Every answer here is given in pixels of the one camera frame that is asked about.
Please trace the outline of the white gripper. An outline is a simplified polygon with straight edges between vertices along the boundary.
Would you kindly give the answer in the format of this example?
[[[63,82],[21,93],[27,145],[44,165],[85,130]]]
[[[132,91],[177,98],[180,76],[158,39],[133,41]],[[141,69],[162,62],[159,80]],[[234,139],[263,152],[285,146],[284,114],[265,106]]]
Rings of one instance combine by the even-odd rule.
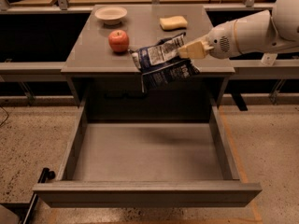
[[[183,59],[204,59],[207,55],[226,59],[241,54],[236,40],[236,20],[213,27],[203,39],[196,39],[178,49]]]

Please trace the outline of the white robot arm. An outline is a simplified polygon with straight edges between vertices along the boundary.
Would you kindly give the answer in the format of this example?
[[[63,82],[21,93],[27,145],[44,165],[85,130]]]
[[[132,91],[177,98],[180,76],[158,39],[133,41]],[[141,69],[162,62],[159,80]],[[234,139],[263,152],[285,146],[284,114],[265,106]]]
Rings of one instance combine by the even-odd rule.
[[[252,52],[299,51],[299,0],[277,0],[264,10],[215,26],[178,49],[180,58],[233,58]]]

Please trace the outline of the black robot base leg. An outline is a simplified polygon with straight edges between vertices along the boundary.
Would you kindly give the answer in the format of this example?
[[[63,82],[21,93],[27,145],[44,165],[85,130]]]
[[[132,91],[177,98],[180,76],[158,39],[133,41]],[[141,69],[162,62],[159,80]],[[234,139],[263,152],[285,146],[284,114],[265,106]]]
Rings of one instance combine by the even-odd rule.
[[[42,170],[37,183],[38,184],[46,183],[48,180],[52,180],[55,176],[56,174],[54,171],[52,171],[50,168],[45,167]],[[25,208],[25,215],[21,218],[21,224],[30,224],[37,202],[38,202],[38,195],[35,192],[33,192],[31,200]]]

